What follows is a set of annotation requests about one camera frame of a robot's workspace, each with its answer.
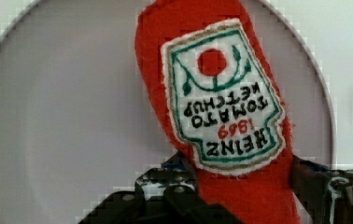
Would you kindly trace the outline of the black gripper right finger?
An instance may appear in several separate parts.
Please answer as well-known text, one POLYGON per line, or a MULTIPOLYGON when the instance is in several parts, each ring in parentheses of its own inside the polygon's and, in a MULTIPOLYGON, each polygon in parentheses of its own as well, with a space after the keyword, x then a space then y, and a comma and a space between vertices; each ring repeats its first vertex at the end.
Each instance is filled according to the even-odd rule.
POLYGON ((314 224, 353 224, 353 170, 294 156, 291 187, 314 224))

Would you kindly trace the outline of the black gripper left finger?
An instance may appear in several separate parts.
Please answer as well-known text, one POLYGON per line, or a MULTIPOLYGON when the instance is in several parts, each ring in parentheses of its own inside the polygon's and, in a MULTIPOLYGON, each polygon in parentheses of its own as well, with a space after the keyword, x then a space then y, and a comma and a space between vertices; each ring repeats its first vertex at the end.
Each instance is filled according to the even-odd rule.
POLYGON ((132 191, 107 196, 78 224, 243 224, 219 203, 199 195, 188 159, 175 154, 134 182, 132 191))

